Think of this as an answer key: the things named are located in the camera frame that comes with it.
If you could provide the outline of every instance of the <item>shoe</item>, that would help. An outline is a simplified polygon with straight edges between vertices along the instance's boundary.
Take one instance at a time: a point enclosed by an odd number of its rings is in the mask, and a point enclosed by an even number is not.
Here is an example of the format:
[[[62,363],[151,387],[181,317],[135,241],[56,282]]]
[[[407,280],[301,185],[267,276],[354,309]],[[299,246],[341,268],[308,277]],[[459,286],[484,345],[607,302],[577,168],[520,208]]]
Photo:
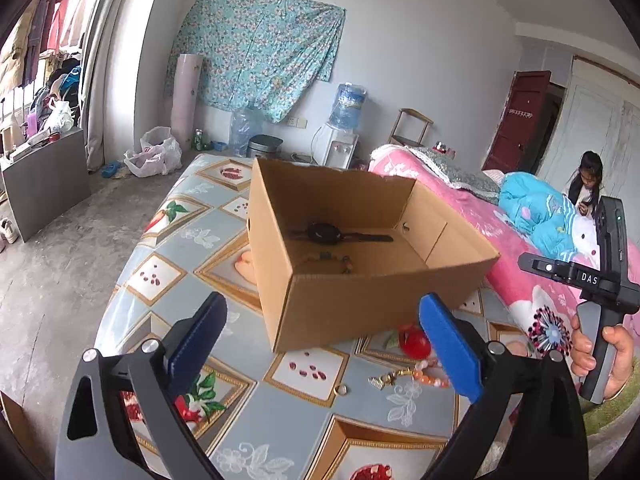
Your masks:
[[[10,244],[14,243],[18,239],[18,231],[14,229],[14,225],[8,218],[3,219],[0,222],[0,235]]]

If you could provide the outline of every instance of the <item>power outlet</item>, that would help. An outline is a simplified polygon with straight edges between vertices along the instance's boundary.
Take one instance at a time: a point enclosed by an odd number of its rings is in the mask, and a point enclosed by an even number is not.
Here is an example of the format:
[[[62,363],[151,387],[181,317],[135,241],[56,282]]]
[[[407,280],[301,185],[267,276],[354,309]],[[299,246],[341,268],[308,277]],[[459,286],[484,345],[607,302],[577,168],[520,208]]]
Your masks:
[[[302,117],[288,116],[285,124],[292,128],[301,128],[304,130],[306,128],[306,119]]]

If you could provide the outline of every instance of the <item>table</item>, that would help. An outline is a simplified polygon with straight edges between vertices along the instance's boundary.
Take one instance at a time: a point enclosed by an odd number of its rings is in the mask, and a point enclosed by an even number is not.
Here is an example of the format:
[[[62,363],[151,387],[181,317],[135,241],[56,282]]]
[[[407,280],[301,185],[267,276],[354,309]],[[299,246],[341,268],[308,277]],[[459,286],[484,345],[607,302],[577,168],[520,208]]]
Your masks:
[[[15,227],[24,242],[91,195],[84,132],[79,128],[16,162],[0,156],[0,170]]]
[[[396,479],[420,478],[462,420],[466,398],[411,376],[382,391],[369,384],[370,377],[415,365],[398,348],[395,331],[271,352],[257,289],[235,266],[248,249],[250,179],[246,159],[197,156],[117,280],[96,348],[116,355],[162,338],[217,290],[227,300],[226,325],[178,408],[226,480],[350,480],[361,466],[376,464],[385,475],[389,466]],[[485,340],[529,345],[489,288],[476,290],[455,315]],[[335,394],[338,384],[348,387],[346,395]],[[131,394],[126,405],[147,463],[167,475]]]

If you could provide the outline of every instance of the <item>sequined pillow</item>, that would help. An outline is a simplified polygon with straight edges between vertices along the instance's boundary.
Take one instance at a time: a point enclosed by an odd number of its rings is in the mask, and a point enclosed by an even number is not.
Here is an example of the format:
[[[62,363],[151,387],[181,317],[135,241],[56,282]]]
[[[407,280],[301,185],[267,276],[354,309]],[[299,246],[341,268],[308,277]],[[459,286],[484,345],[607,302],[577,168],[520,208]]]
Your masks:
[[[453,189],[466,189],[472,195],[498,205],[500,186],[484,173],[474,174],[464,171],[448,156],[431,148],[409,148],[409,150],[447,186]]]

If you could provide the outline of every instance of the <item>wooden chair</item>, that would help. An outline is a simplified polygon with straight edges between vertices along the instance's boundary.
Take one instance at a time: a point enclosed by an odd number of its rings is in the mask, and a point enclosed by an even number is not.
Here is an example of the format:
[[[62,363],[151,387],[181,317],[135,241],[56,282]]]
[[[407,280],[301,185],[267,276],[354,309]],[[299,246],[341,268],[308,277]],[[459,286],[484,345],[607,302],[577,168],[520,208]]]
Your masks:
[[[396,135],[396,130],[398,129],[398,124],[400,124],[400,119],[402,118],[402,114],[407,114],[411,117],[415,117],[418,120],[424,122],[424,128],[420,133],[420,137],[418,140],[407,139],[406,137],[401,137]],[[413,110],[412,108],[400,108],[400,113],[398,114],[398,118],[396,119],[396,124],[394,124],[393,129],[391,130],[391,135],[389,135],[388,144],[400,144],[401,146],[409,146],[411,148],[420,148],[422,146],[422,140],[424,139],[424,134],[429,129],[429,126],[433,124],[433,121],[425,115],[422,115],[420,112]]]

